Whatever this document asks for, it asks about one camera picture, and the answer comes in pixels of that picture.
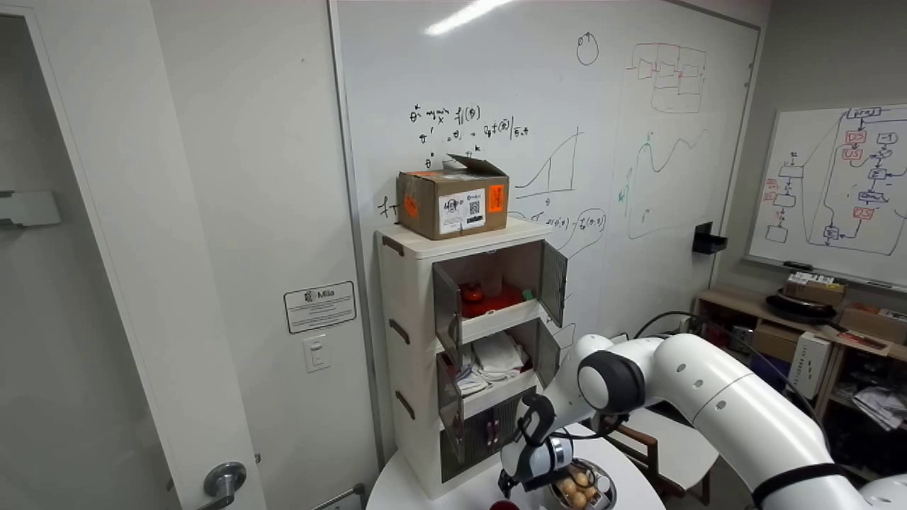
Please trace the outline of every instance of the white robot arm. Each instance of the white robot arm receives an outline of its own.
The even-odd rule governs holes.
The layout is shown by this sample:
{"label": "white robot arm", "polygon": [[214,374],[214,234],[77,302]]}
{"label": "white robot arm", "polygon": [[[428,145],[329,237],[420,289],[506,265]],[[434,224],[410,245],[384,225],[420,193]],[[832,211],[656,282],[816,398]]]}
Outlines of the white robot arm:
{"label": "white robot arm", "polygon": [[537,487],[571,462],[558,427],[592,411],[626,414],[670,401],[737,470],[761,510],[866,510],[832,465],[821,429],[743,363],[702,337],[581,337],[553,383],[520,405],[519,436],[500,448],[500,487]]}

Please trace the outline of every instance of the white shelving unit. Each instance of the white shelving unit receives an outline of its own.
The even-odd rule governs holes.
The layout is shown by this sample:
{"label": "white shelving unit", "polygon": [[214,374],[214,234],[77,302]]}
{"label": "white shelving unit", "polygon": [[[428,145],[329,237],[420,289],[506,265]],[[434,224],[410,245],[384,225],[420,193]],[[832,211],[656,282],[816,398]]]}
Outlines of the white shelving unit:
{"label": "white shelving unit", "polygon": [[[393,439],[430,495],[490,462],[516,429],[519,395],[540,387],[558,366],[567,258],[544,234],[544,225],[520,221],[451,240],[403,225],[376,231]],[[488,293],[510,285],[520,300],[465,316],[462,282]],[[495,333],[513,337],[526,366],[458,394],[462,354]]]}

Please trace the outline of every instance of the whiteboard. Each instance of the whiteboard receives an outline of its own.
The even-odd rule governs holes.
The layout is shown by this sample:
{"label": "whiteboard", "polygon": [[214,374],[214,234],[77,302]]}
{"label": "whiteboard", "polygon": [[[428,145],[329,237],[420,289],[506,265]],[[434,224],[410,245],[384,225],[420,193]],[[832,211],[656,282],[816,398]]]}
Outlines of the whiteboard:
{"label": "whiteboard", "polygon": [[907,285],[907,105],[775,113],[750,258]]}
{"label": "whiteboard", "polygon": [[689,309],[721,221],[758,30],[663,0],[506,3],[428,37],[465,3],[335,0],[354,218],[373,230],[400,169],[445,152],[510,172],[510,214],[568,258],[567,333],[618,333]]}

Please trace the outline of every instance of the white door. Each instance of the white door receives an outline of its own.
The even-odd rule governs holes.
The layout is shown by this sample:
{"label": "white door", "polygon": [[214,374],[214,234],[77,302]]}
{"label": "white door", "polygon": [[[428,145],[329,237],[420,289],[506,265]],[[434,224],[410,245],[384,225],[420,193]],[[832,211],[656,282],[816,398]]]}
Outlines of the white door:
{"label": "white door", "polygon": [[0,14],[24,17],[36,44],[179,504],[208,504],[204,476],[240,462],[235,507],[267,507],[147,0]]}

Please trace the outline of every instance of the white table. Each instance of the white table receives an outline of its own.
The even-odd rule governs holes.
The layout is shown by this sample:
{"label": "white table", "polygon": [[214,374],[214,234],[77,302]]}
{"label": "white table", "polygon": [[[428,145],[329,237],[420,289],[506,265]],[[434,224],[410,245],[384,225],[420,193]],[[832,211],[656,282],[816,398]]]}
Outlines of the white table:
{"label": "white table", "polygon": [[[568,424],[568,429],[578,436],[590,432],[581,424]],[[618,487],[614,510],[663,510],[663,500],[656,497],[645,476],[605,439],[575,442],[575,456],[600,465],[611,476]],[[498,470],[500,465],[493,459],[458,487],[430,497],[420,478],[410,473],[408,462],[393,453],[390,462],[380,470],[364,510],[488,510],[500,497]],[[544,507],[537,489],[529,495],[516,492],[513,500],[520,510]]]}

